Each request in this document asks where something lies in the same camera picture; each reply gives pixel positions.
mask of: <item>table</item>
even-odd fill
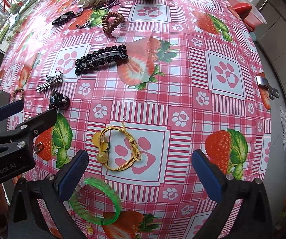
[[[264,178],[271,121],[256,84],[260,59],[227,0],[120,2],[111,11],[123,14],[126,22],[112,36],[105,36],[100,26],[104,10],[88,9],[53,27],[53,19],[77,9],[74,0],[44,1],[26,18],[1,67],[1,89],[25,89],[25,108],[9,119],[9,128],[48,108],[51,91],[35,89],[59,68],[64,82],[58,90],[71,105],[59,112],[51,131],[39,136],[49,146],[26,178],[56,173],[85,149],[90,160],[84,176],[108,183],[123,207],[118,221],[104,229],[73,216],[88,237],[114,239],[113,232],[121,229],[117,238],[190,239],[215,207],[191,167],[194,150],[206,152],[237,179]],[[90,28],[76,28],[88,18]],[[76,59],[114,44],[127,45],[127,63],[75,75]],[[111,172],[97,162],[91,139],[107,126],[121,127],[123,120],[143,159],[125,171]],[[112,131],[109,142],[109,165],[120,166],[130,157],[128,141]],[[96,189],[84,187],[78,196],[92,214],[113,212],[112,203]],[[240,204],[238,200],[221,236],[230,230]],[[55,232],[42,201],[40,205]]]

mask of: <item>floor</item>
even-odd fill
[[[256,46],[258,54],[263,66],[266,78],[273,88],[277,88],[280,92],[280,98],[271,100],[271,149],[268,166],[264,178],[271,217],[273,224],[279,221],[280,213],[286,198],[286,151],[283,145],[283,129],[280,122],[280,106],[285,111],[286,102],[284,95],[281,92],[281,87],[278,78],[273,71],[269,60],[266,58],[263,51]]]

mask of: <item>metal bolt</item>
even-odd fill
[[[257,184],[262,184],[262,180],[261,180],[260,178],[255,178],[255,182],[256,182]]]
[[[18,183],[18,184],[24,183],[25,180],[26,180],[25,178],[20,178],[20,179],[17,181],[17,183]]]
[[[225,177],[227,180],[230,180],[230,181],[234,179],[234,176],[231,173],[226,174]]]
[[[21,142],[18,143],[17,147],[18,148],[23,148],[25,145],[26,145],[26,142],[25,141],[21,141]]]
[[[46,178],[47,178],[48,181],[51,181],[51,180],[54,179],[54,177],[55,177],[54,174],[48,174]]]

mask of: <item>blue gripper pad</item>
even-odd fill
[[[0,121],[11,117],[23,110],[24,104],[22,100],[15,101],[0,108]]]
[[[192,154],[192,166],[209,198],[219,203],[222,199],[222,185],[197,150]]]
[[[70,199],[88,164],[89,155],[87,151],[79,150],[72,160],[58,171],[56,181],[59,182],[57,191],[61,203]]]

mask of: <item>green bracelet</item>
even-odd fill
[[[93,216],[89,214],[87,210],[85,210],[83,207],[80,206],[80,204],[77,201],[76,194],[73,194],[71,198],[69,199],[69,203],[71,204],[73,210],[76,214],[78,214],[80,217],[85,219],[86,221],[89,221],[90,223],[96,224],[96,225],[110,225],[114,223],[121,213],[121,199],[119,195],[104,181],[99,180],[97,178],[91,177],[84,180],[84,183],[88,185],[92,185],[99,190],[103,191],[113,202],[115,206],[115,215],[112,218],[100,218]]]

